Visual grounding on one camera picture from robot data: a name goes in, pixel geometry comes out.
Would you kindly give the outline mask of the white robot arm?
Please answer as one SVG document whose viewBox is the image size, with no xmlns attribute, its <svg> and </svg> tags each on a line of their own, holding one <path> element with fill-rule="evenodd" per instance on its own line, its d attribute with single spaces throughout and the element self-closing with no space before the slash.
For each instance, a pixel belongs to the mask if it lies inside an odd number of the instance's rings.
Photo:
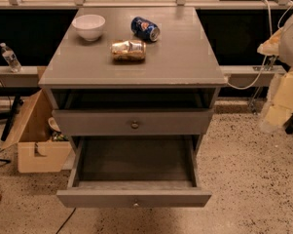
<svg viewBox="0 0 293 234">
<path fill-rule="evenodd" d="M 277 74 L 272 79 L 262 109 L 259 128 L 262 132 L 271 133 L 282 128 L 293 115 L 293 15 L 258 47 L 257 52 L 277 56 L 290 67 L 286 74 Z"/>
</svg>

